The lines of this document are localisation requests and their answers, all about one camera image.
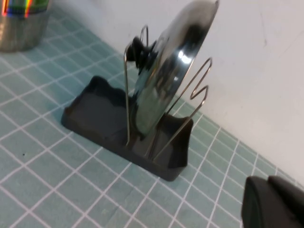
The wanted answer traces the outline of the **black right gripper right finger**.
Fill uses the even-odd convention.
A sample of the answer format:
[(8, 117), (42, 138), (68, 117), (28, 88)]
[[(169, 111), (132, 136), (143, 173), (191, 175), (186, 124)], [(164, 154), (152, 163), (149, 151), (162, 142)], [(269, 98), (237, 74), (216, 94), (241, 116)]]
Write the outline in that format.
[(269, 184), (278, 193), (294, 219), (304, 227), (304, 191), (280, 176), (270, 176)]

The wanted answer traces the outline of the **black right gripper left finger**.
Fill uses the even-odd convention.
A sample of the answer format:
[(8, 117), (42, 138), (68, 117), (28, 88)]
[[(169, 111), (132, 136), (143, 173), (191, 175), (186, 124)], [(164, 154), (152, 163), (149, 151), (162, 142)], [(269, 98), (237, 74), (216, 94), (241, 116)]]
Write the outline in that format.
[(260, 177), (246, 179), (241, 217), (245, 228), (288, 228), (289, 212), (278, 193)]

